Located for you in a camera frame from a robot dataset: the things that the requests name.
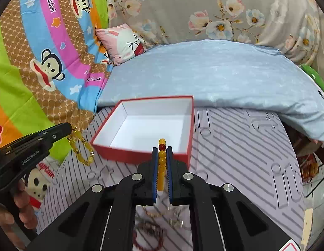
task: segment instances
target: paul frank bedding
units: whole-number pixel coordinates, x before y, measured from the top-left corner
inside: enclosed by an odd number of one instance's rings
[[[70,122],[85,129],[112,66],[94,30],[106,0],[11,0],[0,17],[0,146]],[[69,145],[51,152],[63,160]]]

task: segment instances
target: pillow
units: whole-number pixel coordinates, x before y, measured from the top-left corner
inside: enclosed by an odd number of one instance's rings
[[[143,39],[127,25],[96,29],[96,35],[106,48],[115,65],[145,52]]]

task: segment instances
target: cardboard box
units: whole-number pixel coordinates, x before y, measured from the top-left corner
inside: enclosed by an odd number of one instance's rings
[[[192,96],[121,100],[92,139],[105,159],[139,164],[151,159],[159,139],[174,158],[190,165],[194,114]]]

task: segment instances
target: folded blanket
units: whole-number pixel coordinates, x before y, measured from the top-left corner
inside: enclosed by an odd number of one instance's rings
[[[114,67],[98,105],[161,95],[193,95],[196,107],[275,111],[324,141],[324,93],[273,48],[223,40],[155,47]]]

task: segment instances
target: yellow beaded bracelet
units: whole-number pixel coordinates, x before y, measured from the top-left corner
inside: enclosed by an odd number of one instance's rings
[[[79,162],[81,162],[82,164],[89,166],[93,161],[94,161],[94,151],[93,151],[93,147],[91,146],[91,144],[82,136],[81,132],[77,130],[77,127],[73,127],[72,128],[72,133],[70,135],[68,135],[67,140],[70,143],[71,148],[73,149],[74,153],[76,154],[77,159],[79,160]],[[87,160],[85,160],[83,158],[83,156],[81,155],[81,153],[79,152],[78,148],[76,147],[76,141],[80,140],[84,146],[89,150],[90,156],[88,157]]]

